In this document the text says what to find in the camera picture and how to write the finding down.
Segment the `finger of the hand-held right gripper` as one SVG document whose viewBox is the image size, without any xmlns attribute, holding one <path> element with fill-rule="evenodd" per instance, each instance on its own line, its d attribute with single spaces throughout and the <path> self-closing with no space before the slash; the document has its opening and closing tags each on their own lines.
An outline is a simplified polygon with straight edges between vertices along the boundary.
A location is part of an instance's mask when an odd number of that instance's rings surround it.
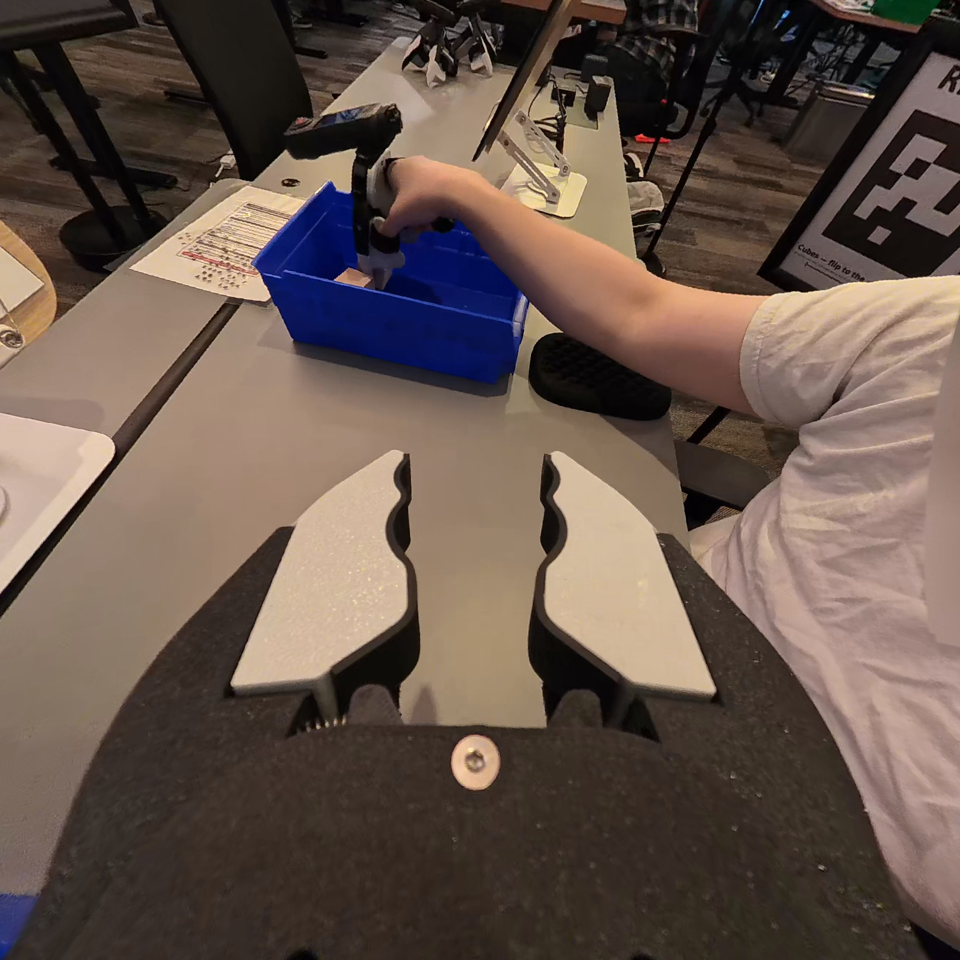
<svg viewBox="0 0 960 960">
<path fill-rule="evenodd" d="M 384 291 L 395 270 L 404 266 L 405 256 L 401 250 L 383 252 L 371 250 L 358 254 L 358 270 L 369 278 L 369 287 Z"/>
</svg>

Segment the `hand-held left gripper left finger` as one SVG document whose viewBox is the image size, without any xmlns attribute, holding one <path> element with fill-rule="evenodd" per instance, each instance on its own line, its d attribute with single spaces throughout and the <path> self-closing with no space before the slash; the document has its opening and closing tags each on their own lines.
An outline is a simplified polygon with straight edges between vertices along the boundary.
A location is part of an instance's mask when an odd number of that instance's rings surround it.
<svg viewBox="0 0 960 960">
<path fill-rule="evenodd" d="M 230 680 L 236 696 L 306 694 L 314 727 L 401 724 L 421 652 L 411 459 L 390 450 L 309 506 Z"/>
</svg>

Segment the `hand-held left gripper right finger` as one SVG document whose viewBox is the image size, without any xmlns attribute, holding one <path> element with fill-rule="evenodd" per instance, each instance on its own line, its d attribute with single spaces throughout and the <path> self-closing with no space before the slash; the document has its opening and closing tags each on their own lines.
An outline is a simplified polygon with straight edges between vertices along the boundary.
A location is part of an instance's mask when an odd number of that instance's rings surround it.
<svg viewBox="0 0 960 960">
<path fill-rule="evenodd" d="M 579 693 L 619 730 L 648 699 L 713 703 L 717 684 L 653 524 L 561 451 L 543 456 L 539 498 L 529 661 L 547 721 Z"/>
</svg>

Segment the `person's right forearm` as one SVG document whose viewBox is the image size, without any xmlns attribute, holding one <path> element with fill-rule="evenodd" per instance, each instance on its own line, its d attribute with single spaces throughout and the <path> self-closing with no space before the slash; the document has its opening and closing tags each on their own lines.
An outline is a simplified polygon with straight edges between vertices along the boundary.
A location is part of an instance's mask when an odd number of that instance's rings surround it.
<svg viewBox="0 0 960 960">
<path fill-rule="evenodd" d="M 740 354 L 766 297 L 686 286 L 477 181 L 454 216 L 546 320 L 645 378 L 757 416 Z"/>
</svg>

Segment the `person's right hand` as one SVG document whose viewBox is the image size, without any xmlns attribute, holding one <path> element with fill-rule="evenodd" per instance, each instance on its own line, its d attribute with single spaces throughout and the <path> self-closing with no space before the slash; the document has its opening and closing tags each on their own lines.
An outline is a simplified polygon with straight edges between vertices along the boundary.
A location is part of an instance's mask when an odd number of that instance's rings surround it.
<svg viewBox="0 0 960 960">
<path fill-rule="evenodd" d="M 418 155 L 387 160 L 378 184 L 386 188 L 390 206 L 375 229 L 390 239 L 426 231 L 438 220 L 462 219 L 492 191 L 474 171 Z"/>
</svg>

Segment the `spare hand-held gripper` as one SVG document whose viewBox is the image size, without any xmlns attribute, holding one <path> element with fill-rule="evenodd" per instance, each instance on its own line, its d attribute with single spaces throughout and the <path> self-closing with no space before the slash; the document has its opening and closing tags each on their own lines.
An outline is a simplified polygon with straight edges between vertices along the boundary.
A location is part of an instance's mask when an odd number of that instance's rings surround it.
<svg viewBox="0 0 960 960">
<path fill-rule="evenodd" d="M 429 16 L 412 39 L 402 58 L 401 70 L 422 74 L 427 89 L 444 85 L 457 73 L 457 62 L 448 42 L 448 26 L 435 15 Z"/>
<path fill-rule="evenodd" d="M 460 18 L 465 19 L 466 26 L 450 41 L 454 74 L 459 65 L 465 62 L 472 73 L 484 78 L 494 75 L 496 47 L 492 35 L 484 27 L 483 10 L 482 2 L 466 2 L 458 7 Z"/>
</svg>

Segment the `black office chair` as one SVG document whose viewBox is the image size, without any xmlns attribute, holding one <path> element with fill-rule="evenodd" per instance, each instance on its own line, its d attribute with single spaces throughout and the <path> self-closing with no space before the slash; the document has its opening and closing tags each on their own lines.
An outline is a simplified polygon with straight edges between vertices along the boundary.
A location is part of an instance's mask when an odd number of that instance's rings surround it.
<svg viewBox="0 0 960 960">
<path fill-rule="evenodd" d="M 271 1 L 160 1 L 155 6 L 222 126 L 241 179 L 285 152 L 284 136 L 313 117 L 289 17 Z"/>
</svg>

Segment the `printed paper sheet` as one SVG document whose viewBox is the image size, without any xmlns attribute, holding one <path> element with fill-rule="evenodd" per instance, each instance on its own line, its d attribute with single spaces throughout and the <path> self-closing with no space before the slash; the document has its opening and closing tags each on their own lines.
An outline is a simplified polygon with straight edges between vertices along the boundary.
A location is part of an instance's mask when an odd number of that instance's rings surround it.
<svg viewBox="0 0 960 960">
<path fill-rule="evenodd" d="M 131 266 L 136 273 L 243 303 L 267 305 L 255 260 L 304 205 L 246 185 Z"/>
</svg>

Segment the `thin dark monitor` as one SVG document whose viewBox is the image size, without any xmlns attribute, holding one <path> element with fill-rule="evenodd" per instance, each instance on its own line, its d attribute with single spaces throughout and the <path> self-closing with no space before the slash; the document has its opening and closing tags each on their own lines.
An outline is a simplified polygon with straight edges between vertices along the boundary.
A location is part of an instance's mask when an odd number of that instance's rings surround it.
<svg viewBox="0 0 960 960">
<path fill-rule="evenodd" d="M 556 46 L 570 26 L 571 19 L 576 17 L 576 5 L 575 1 L 552 1 L 547 7 L 544 18 L 515 68 L 505 93 L 486 123 L 481 140 L 474 150 L 472 162 L 477 162 L 481 156 L 492 150 L 501 134 L 506 132 L 514 120 L 524 97 L 534 88 L 537 79 L 549 66 Z"/>
</svg>

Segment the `black wrist rest pad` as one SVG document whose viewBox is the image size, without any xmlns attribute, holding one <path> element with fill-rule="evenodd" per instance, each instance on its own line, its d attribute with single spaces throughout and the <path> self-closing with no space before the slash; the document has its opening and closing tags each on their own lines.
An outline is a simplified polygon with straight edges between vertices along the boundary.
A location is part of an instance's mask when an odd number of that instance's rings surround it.
<svg viewBox="0 0 960 960">
<path fill-rule="evenodd" d="M 546 402 L 634 422 L 666 416 L 668 387 L 652 381 L 564 333 L 538 339 L 529 358 L 531 389 Z"/>
</svg>

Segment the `black standing table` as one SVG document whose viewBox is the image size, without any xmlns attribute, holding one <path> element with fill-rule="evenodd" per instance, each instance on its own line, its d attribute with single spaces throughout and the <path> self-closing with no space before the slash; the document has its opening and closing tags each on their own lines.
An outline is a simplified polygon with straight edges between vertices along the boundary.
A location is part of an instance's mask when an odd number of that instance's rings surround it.
<svg viewBox="0 0 960 960">
<path fill-rule="evenodd" d="M 154 238 L 167 219 L 148 206 L 134 176 L 104 126 L 97 106 L 80 81 L 64 45 L 120 33 L 139 26 L 130 2 L 3 1 L 1 3 L 2 83 L 16 94 L 30 124 L 54 148 L 89 210 L 59 230 L 67 253 L 83 269 L 108 273 Z M 34 54 L 59 101 L 91 153 L 82 159 L 29 75 L 18 53 Z"/>
</svg>

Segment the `white tray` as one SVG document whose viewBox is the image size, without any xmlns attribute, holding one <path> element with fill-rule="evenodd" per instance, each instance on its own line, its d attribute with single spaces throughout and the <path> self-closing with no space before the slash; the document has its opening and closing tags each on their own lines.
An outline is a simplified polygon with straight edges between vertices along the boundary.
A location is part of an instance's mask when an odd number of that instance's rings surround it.
<svg viewBox="0 0 960 960">
<path fill-rule="evenodd" d="M 114 461 L 112 438 L 1 414 L 1 589 Z"/>
</svg>

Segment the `round wooden board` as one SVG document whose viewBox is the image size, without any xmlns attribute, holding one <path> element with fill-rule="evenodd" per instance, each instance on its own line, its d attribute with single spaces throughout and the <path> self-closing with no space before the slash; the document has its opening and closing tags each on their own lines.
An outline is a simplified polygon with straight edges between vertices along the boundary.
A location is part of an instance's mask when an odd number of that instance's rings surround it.
<svg viewBox="0 0 960 960">
<path fill-rule="evenodd" d="M 47 330 L 57 294 L 30 246 L 1 222 L 1 366 L 7 366 Z"/>
</svg>

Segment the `grey trash can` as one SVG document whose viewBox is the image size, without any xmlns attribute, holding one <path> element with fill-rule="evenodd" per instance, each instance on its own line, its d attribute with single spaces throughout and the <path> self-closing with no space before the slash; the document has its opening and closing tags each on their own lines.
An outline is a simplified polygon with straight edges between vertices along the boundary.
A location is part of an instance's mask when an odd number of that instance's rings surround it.
<svg viewBox="0 0 960 960">
<path fill-rule="evenodd" d="M 869 89 L 818 80 L 782 138 L 794 162 L 827 165 L 874 100 Z"/>
</svg>

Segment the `black-framed code sign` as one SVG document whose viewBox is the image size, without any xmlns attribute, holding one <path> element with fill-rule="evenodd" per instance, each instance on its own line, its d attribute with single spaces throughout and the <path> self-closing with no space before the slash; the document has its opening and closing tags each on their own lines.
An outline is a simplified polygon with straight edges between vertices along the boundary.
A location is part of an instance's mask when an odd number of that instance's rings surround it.
<svg viewBox="0 0 960 960">
<path fill-rule="evenodd" d="M 780 291 L 959 272 L 959 24 L 930 17 L 757 274 Z"/>
</svg>

